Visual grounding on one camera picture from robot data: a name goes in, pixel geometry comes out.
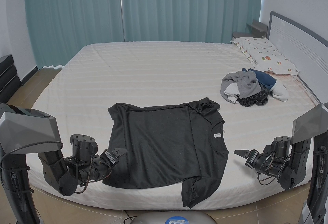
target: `robot logo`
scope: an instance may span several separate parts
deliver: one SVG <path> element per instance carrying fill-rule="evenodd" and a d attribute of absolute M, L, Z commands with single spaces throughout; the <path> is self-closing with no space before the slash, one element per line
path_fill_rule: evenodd
<path fill-rule="evenodd" d="M 180 217 L 180 216 L 175 216 L 169 218 L 165 224 L 189 224 L 186 218 Z"/>

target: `tiled floor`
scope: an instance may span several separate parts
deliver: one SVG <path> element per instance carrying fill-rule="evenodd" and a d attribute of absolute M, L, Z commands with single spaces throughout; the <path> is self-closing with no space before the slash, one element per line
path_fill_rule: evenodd
<path fill-rule="evenodd" d="M 45 87 L 60 69 L 43 68 L 24 86 L 20 87 L 8 104 L 31 108 Z M 205 211 L 220 224 L 295 224 L 298 221 L 303 202 L 309 192 L 309 183 L 289 191 L 284 191 L 263 200 L 237 208 Z M 123 224 L 127 217 L 122 210 L 107 210 L 89 207 L 53 196 L 34 188 L 33 199 L 45 224 Z M 136 216 L 144 211 L 127 211 Z M 15 217 L 0 188 L 0 223 L 15 223 Z"/>

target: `white headboard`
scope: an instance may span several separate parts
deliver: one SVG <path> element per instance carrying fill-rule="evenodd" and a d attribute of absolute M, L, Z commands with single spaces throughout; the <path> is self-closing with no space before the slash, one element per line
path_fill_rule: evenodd
<path fill-rule="evenodd" d="M 300 71 L 299 78 L 322 103 L 328 102 L 328 41 L 271 11 L 268 39 Z"/>

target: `floral print pillow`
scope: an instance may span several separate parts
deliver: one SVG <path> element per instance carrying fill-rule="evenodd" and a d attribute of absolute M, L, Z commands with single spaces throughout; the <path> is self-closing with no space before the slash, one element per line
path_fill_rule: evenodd
<path fill-rule="evenodd" d="M 256 70 L 274 74 L 298 75 L 296 66 L 279 53 L 277 48 L 265 37 L 236 38 L 231 41 L 245 54 Z"/>

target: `baseboard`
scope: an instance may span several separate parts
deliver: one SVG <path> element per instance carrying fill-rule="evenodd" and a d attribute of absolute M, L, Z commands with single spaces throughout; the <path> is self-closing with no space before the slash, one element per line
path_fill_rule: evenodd
<path fill-rule="evenodd" d="M 38 67 L 34 67 L 31 72 L 29 72 L 22 80 L 21 80 L 21 84 L 22 86 L 25 85 L 25 83 L 36 73 L 38 72 Z"/>

